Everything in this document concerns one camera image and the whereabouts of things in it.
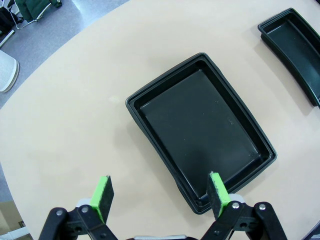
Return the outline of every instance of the gray carpet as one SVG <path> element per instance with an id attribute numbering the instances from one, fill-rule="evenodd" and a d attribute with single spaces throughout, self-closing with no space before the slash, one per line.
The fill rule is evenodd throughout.
<path id="1" fill-rule="evenodd" d="M 20 73 L 12 89 L 6 93 L 0 93 L 0 108 L 19 86 L 63 44 L 128 0 L 61 1 L 62 7 L 50 6 L 38 22 L 21 30 L 14 28 L 15 34 L 1 48 L 20 63 Z M 12 197 L 0 165 L 0 202 L 11 200 Z"/>

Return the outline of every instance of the white object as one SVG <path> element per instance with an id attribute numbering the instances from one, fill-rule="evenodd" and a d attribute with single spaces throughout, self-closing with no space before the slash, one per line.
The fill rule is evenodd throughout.
<path id="1" fill-rule="evenodd" d="M 17 230 L 10 231 L 7 234 L 0 235 L 0 240 L 15 240 L 29 234 L 29 230 L 26 226 L 18 228 Z"/>
<path id="2" fill-rule="evenodd" d="M 18 61 L 0 50 L 0 92 L 9 91 L 15 84 L 18 74 Z"/>

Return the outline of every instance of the tray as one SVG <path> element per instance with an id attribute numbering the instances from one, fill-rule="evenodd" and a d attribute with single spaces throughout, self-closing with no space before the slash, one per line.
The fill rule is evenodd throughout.
<path id="1" fill-rule="evenodd" d="M 252 114 L 205 53 L 141 88 L 126 107 L 196 214 L 211 208 L 209 172 L 218 172 L 234 193 L 276 159 Z"/>
<path id="2" fill-rule="evenodd" d="M 320 37 L 316 31 L 293 8 L 260 23 L 258 29 L 310 102 L 320 108 Z"/>

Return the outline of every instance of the white chair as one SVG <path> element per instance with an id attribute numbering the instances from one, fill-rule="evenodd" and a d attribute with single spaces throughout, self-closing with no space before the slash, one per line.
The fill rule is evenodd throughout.
<path id="1" fill-rule="evenodd" d="M 19 74 L 19 63 L 13 57 L 0 50 L 0 93 L 9 91 Z"/>

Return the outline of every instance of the black plastic tray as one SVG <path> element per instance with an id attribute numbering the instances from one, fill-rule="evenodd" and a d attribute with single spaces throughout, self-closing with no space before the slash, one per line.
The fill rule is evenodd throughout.
<path id="1" fill-rule="evenodd" d="M 320 108 L 320 37 L 316 31 L 293 8 L 260 23 L 258 29 L 311 103 Z"/>
<path id="2" fill-rule="evenodd" d="M 185 60 L 126 100 L 196 214 L 211 208 L 208 173 L 236 192 L 276 159 L 245 104 L 205 53 Z"/>

